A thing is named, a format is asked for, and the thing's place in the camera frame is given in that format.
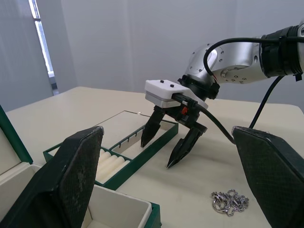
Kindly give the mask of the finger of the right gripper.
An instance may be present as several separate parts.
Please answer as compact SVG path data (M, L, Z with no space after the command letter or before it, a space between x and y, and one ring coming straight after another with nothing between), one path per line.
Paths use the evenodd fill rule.
M144 148L151 139L156 135L160 128L160 122L165 116L165 112L163 110L154 110L148 122L146 123L142 136L141 136L141 147Z
M175 164L179 163L186 155L190 153L193 146L199 137L202 136L202 125L193 126L185 136L178 141L172 153L170 155L167 168L171 168Z

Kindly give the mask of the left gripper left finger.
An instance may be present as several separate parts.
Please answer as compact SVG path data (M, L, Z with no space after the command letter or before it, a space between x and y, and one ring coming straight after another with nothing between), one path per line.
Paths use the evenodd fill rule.
M79 228L95 184L104 129L67 137L0 222L2 228Z

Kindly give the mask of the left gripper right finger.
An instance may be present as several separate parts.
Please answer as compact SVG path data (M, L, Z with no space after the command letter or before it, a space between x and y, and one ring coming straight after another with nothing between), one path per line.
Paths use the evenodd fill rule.
M273 228L304 226L304 160L278 136L234 126L247 183Z

